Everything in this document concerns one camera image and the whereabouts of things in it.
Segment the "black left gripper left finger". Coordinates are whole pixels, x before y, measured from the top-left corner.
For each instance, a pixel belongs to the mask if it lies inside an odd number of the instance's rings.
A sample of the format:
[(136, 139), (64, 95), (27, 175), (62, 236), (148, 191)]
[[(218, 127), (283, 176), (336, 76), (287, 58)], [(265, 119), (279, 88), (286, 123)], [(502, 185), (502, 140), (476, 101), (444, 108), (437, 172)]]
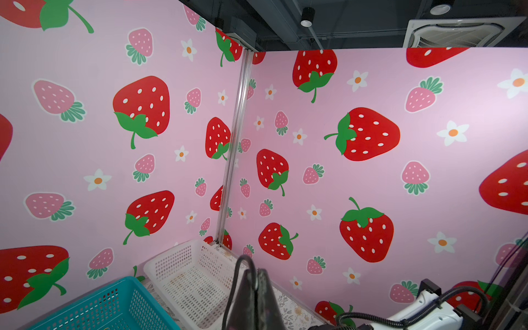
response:
[(245, 270), (235, 299), (228, 308), (226, 329), (258, 330), (258, 278)]

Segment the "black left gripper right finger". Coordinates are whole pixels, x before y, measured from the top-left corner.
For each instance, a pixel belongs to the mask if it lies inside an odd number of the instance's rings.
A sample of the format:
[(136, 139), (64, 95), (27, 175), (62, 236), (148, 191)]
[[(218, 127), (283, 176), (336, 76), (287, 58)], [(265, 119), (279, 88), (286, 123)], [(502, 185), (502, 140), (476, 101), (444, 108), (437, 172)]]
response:
[(265, 269), (258, 270), (258, 329), (285, 330), (274, 290)]

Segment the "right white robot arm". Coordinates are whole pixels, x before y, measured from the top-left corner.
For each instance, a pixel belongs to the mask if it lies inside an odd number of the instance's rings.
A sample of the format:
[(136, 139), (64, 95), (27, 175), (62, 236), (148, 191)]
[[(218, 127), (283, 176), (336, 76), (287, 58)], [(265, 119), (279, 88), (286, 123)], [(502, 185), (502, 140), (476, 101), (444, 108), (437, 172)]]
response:
[(316, 305), (316, 313), (327, 322), (311, 329), (482, 329), (494, 298), (502, 287), (482, 281), (464, 281), (442, 292), (429, 279), (420, 284), (411, 281), (394, 285), (390, 298), (409, 306), (390, 318), (345, 312), (329, 301)]

